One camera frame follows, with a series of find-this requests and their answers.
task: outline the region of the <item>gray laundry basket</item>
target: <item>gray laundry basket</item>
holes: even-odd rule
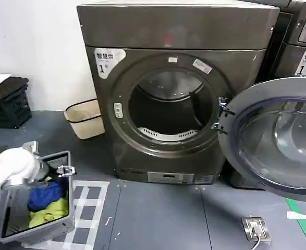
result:
[[[42,157],[53,168],[61,165],[70,166],[70,152],[60,152]],[[29,228],[30,212],[28,199],[30,188],[10,190],[7,196],[4,215],[0,225],[0,242],[19,241],[27,244],[50,240],[75,228],[73,177],[68,177],[69,214],[54,221]]]

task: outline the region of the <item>white wall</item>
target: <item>white wall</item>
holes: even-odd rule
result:
[[[0,0],[0,73],[30,79],[33,110],[96,98],[76,12],[81,2]]]

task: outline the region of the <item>floor power socket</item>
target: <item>floor power socket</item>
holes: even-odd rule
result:
[[[268,232],[265,221],[262,217],[242,217],[242,224],[248,241],[257,241],[258,238],[253,234],[253,228],[259,227],[262,230],[261,242],[270,243],[271,235]]]

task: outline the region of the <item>green tape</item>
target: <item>green tape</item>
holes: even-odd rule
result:
[[[301,214],[301,210],[300,210],[298,204],[293,199],[286,198],[286,201],[287,201],[288,206],[290,207],[290,210]],[[298,219],[297,221],[298,221],[304,235],[306,236],[306,219]]]

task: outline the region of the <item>clothing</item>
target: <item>clothing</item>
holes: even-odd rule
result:
[[[68,196],[60,198],[56,202],[52,202],[45,210],[36,213],[30,212],[29,228],[39,226],[41,224],[59,219],[69,214]]]
[[[36,187],[31,190],[28,209],[38,212],[47,208],[49,204],[66,195],[67,189],[62,180],[51,182],[48,186]]]

